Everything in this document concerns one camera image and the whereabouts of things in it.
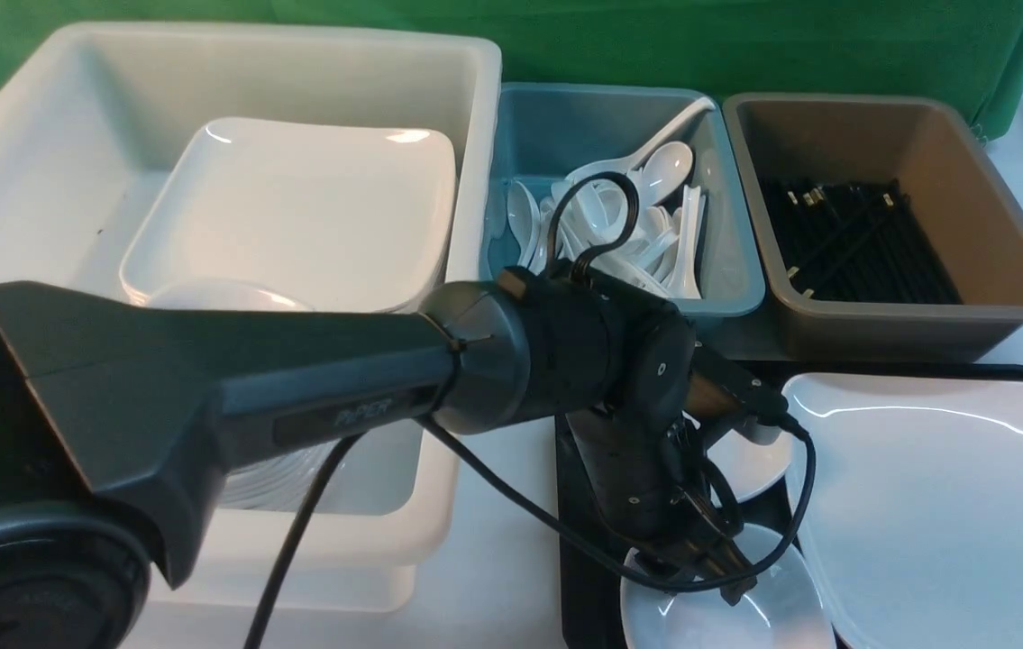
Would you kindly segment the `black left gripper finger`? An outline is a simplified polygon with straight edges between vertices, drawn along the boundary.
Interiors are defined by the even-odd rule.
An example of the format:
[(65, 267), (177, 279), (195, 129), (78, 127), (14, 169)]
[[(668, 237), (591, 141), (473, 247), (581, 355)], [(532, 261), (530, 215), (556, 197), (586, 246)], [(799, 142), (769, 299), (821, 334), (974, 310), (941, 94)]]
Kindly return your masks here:
[(705, 580), (721, 580), (718, 594), (729, 607), (736, 607), (750, 589), (757, 586), (753, 563), (733, 538), (721, 533), (700, 533), (700, 574)]

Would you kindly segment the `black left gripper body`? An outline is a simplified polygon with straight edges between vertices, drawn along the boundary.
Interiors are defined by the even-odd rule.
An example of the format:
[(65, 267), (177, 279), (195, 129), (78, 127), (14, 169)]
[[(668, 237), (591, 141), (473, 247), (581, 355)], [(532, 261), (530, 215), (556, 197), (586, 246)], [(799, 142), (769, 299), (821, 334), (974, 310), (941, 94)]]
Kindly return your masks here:
[[(718, 354), (684, 343), (648, 343), (601, 410), (566, 423), (589, 478), (602, 525), (635, 551), (637, 567), (603, 566), (622, 578), (702, 578), (700, 533), (737, 538), (741, 507), (708, 449), (743, 420), (789, 430), (774, 386)], [(754, 562), (758, 576), (786, 543)]]

